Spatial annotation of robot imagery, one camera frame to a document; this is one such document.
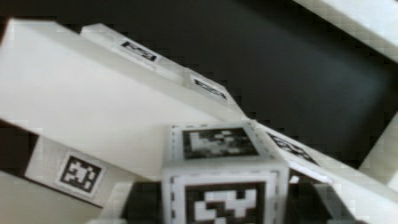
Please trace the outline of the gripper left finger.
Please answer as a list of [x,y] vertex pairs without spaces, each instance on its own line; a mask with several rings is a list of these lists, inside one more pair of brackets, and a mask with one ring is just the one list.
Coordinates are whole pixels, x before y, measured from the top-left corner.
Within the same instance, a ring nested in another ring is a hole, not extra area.
[[117,183],[100,216],[85,224],[164,224],[158,182]]

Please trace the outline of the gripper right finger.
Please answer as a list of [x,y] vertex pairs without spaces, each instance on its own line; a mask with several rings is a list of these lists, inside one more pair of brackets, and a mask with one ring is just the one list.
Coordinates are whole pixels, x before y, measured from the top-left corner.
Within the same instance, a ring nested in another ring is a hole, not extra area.
[[354,217],[327,184],[292,186],[292,224],[368,224]]

